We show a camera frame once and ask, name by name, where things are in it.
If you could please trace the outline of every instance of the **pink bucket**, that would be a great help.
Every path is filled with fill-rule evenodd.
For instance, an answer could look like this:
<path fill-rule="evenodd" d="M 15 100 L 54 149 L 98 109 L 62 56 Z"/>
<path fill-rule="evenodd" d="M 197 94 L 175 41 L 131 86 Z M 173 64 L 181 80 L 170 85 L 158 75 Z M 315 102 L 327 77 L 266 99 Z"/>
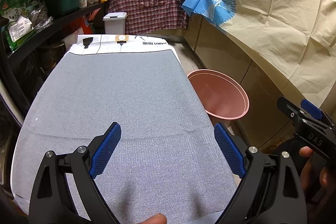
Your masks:
<path fill-rule="evenodd" d="M 243 117 L 249 110 L 249 98 L 244 89 L 231 77 L 215 70 L 200 69 L 188 74 L 213 125 Z"/>

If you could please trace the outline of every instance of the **gray fabric cover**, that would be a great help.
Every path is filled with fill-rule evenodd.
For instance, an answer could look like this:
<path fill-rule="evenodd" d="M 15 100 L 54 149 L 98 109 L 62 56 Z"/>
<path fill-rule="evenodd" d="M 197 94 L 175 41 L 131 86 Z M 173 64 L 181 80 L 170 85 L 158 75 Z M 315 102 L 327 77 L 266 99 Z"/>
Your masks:
<path fill-rule="evenodd" d="M 44 153 L 70 153 L 121 125 L 95 182 L 121 223 L 161 212 L 184 223 L 223 210 L 236 190 L 213 127 L 171 50 L 66 54 L 36 96 L 17 141 L 12 190 L 29 200 Z M 72 175 L 69 187 L 86 212 Z"/>

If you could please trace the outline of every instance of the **blue textured pad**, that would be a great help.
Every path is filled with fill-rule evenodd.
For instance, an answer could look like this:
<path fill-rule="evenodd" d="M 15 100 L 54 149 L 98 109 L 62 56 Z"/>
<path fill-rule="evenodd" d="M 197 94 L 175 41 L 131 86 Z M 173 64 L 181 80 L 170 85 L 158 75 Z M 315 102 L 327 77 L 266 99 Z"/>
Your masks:
<path fill-rule="evenodd" d="M 244 158 L 239 149 L 236 147 L 220 123 L 215 125 L 214 133 L 219 148 L 222 150 L 232 173 L 239 175 L 242 179 L 245 176 L 246 171 L 244 168 Z"/>
<path fill-rule="evenodd" d="M 106 138 L 98 147 L 97 151 L 92 157 L 91 169 L 89 174 L 92 178 L 103 173 L 107 163 L 109 162 L 114 149 L 120 141 L 121 128 L 117 123 L 106 136 Z"/>
<path fill-rule="evenodd" d="M 322 119 L 322 111 L 306 99 L 301 101 L 301 107 L 316 120 Z"/>

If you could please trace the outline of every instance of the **beige cloth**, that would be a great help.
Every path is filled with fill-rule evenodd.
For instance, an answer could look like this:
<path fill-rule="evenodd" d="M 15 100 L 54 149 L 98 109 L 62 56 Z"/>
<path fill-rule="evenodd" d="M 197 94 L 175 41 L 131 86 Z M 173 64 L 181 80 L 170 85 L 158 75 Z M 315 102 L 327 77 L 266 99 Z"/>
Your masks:
<path fill-rule="evenodd" d="M 336 0 L 236 0 L 220 28 L 288 99 L 334 110 Z"/>

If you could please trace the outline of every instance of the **metal bolt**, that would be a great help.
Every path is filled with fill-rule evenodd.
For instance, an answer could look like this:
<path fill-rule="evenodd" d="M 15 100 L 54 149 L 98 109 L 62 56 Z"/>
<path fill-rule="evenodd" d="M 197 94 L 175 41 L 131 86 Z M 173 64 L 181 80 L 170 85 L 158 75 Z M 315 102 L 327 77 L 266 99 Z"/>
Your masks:
<path fill-rule="evenodd" d="M 53 153 L 52 151 L 48 151 L 48 152 L 45 154 L 45 156 L 46 156 L 47 158 L 50 158 L 53 154 L 54 154 L 54 153 Z"/>
<path fill-rule="evenodd" d="M 80 146 L 77 148 L 77 152 L 78 153 L 84 153 L 86 151 L 86 147 L 85 146 Z"/>
<path fill-rule="evenodd" d="M 258 148 L 254 147 L 254 146 L 250 146 L 249 151 L 254 154 L 254 153 L 258 152 Z"/>
<path fill-rule="evenodd" d="M 281 153 L 281 155 L 284 157 L 284 158 L 289 158 L 289 153 L 287 151 L 283 151 Z"/>

